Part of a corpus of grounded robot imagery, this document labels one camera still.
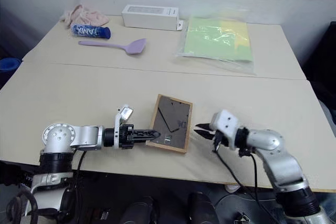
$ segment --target blue can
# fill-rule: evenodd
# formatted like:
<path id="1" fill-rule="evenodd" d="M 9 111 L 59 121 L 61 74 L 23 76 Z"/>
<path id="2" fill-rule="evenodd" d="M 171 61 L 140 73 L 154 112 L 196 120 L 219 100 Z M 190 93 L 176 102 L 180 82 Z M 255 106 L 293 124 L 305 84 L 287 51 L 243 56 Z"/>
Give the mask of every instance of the blue can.
<path id="1" fill-rule="evenodd" d="M 81 37 L 111 38 L 111 31 L 108 27 L 71 24 L 71 31 L 74 35 Z"/>

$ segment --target black cable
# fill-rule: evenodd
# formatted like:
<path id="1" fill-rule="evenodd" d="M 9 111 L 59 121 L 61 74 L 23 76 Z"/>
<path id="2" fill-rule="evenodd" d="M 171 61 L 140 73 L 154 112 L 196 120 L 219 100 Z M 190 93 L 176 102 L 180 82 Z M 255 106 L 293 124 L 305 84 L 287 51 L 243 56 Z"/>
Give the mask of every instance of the black cable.
<path id="1" fill-rule="evenodd" d="M 221 203 L 225 198 L 229 198 L 229 197 L 237 197 L 239 199 L 242 199 L 242 200 L 248 200 L 248 201 L 255 201 L 254 199 L 247 199 L 245 197 L 242 197 L 238 194 L 227 194 L 227 195 L 224 195 L 222 198 L 220 198 L 215 204 L 214 204 L 214 207 L 215 209 L 217 209 L 217 206 L 219 205 L 219 203 Z M 261 201 L 276 201 L 276 199 L 262 199 L 260 200 Z"/>
<path id="2" fill-rule="evenodd" d="M 253 155 L 251 155 L 251 158 L 253 160 L 253 165 L 254 165 L 254 194 L 256 197 L 256 202 L 258 203 L 258 205 L 260 206 L 260 202 L 258 199 L 258 175 L 257 175 L 257 162 L 256 159 L 254 158 Z"/>
<path id="3" fill-rule="evenodd" d="M 223 165 L 225 165 L 225 167 L 229 170 L 229 172 L 231 173 L 232 177 L 235 179 L 235 181 L 237 182 L 237 184 L 252 198 L 256 201 L 256 198 L 251 194 L 250 190 L 244 186 L 239 179 L 236 177 L 236 175 L 234 174 L 234 172 L 232 171 L 232 169 L 227 165 L 227 163 L 222 159 L 222 157 L 220 156 L 220 154 L 218 153 L 218 151 L 216 151 L 217 157 L 219 158 L 219 160 L 223 163 Z M 269 216 L 270 218 L 273 220 L 273 222 L 280 224 L 280 222 L 268 211 L 268 209 L 263 206 L 263 204 L 261 204 L 259 202 L 259 206 L 262 210 L 264 210 Z"/>
<path id="4" fill-rule="evenodd" d="M 77 211 L 78 211 L 78 217 L 77 217 L 77 224 L 79 223 L 79 218 L 80 218 L 80 213 L 82 211 L 82 202 L 80 202 L 79 200 L 79 171 L 80 171 L 80 167 L 82 166 L 82 162 L 83 159 L 85 157 L 86 151 L 84 151 L 82 153 L 82 156 L 80 157 L 79 163 L 78 163 L 78 167 L 77 167 L 77 173 L 76 173 L 76 184 L 75 184 L 75 190 L 76 190 L 76 199 L 77 199 Z"/>
<path id="5" fill-rule="evenodd" d="M 36 213 L 37 211 L 37 202 L 36 199 L 34 197 L 34 195 L 27 191 L 27 190 L 21 190 L 16 197 L 14 197 L 7 205 L 6 208 L 6 215 L 7 215 L 7 219 L 9 221 L 13 221 L 13 224 L 19 224 L 21 221 L 21 213 L 22 213 L 22 200 L 21 200 L 21 196 L 25 196 L 29 203 L 30 206 L 32 208 L 32 210 L 30 211 L 31 214 L 31 219 L 30 219 L 30 224 L 37 224 L 37 220 L 38 220 L 38 214 Z"/>

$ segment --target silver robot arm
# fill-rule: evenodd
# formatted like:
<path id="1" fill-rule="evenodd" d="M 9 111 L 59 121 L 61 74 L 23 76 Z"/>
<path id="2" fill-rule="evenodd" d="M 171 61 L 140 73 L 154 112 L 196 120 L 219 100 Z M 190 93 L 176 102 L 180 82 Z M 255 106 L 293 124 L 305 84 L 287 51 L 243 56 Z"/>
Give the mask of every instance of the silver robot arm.
<path id="1" fill-rule="evenodd" d="M 73 126 L 56 123 L 48 126 L 40 151 L 40 166 L 33 176 L 31 194 L 34 195 L 38 215 L 57 218 L 59 223 L 69 222 L 75 214 L 75 185 L 72 158 L 75 150 L 91 151 L 113 146 L 130 149 L 134 143 L 159 137 L 155 130 L 134 130 L 133 124 L 125 124 L 133 109 L 124 105 L 118 110 L 114 128 L 98 126 Z M 31 211 L 27 204 L 25 215 Z"/>
<path id="2" fill-rule="evenodd" d="M 327 214 L 311 191 L 298 161 L 285 148 L 283 137 L 272 130 L 248 130 L 238 118 L 223 110 L 216 113 L 210 128 L 221 134 L 214 139 L 231 150 L 249 150 L 264 164 L 265 172 L 275 190 L 289 223 L 330 224 Z"/>

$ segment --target pink cloth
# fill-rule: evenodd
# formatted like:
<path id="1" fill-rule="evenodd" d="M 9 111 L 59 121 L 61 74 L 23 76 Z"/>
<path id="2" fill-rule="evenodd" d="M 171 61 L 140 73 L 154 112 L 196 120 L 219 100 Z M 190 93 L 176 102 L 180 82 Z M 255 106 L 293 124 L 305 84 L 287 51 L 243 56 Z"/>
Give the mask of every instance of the pink cloth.
<path id="1" fill-rule="evenodd" d="M 109 18 L 97 10 L 77 5 L 72 11 L 65 11 L 60 17 L 60 21 L 63 21 L 67 27 L 70 27 L 71 24 L 102 26 L 109 21 Z"/>

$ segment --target table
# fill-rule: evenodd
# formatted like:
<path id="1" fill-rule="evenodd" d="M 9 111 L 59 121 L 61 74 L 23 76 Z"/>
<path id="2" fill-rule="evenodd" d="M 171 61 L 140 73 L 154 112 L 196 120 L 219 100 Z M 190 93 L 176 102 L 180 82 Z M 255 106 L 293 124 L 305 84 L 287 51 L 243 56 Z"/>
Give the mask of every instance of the table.
<path id="1" fill-rule="evenodd" d="M 41 134 L 55 122 L 114 125 L 117 108 L 134 108 L 130 123 L 146 129 L 157 94 L 193 102 L 192 125 L 227 109 L 243 124 L 274 129 L 303 168 L 315 191 L 335 191 L 336 141 L 306 80 L 218 76 L 25 61 L 0 90 L 0 159 L 38 164 Z M 211 152 L 212 142 L 191 131 L 183 155 L 139 144 L 132 150 L 88 152 L 84 170 L 235 183 Z M 245 185 L 253 185 L 253 164 L 228 148 L 221 155 Z M 73 167 L 77 167 L 76 154 Z M 257 159 L 260 187 L 270 187 Z"/>
<path id="2" fill-rule="evenodd" d="M 78 41 L 93 39 L 74 37 L 63 23 L 57 23 L 24 57 L 24 61 L 222 76 L 306 79 L 279 25 L 247 25 L 255 75 L 226 71 L 196 59 L 176 57 L 180 31 L 124 27 L 122 18 L 117 16 L 111 16 L 106 26 L 112 31 L 111 39 L 107 40 L 110 43 L 126 45 L 136 39 L 147 38 L 144 52 L 127 56 L 121 49 L 81 46 Z"/>

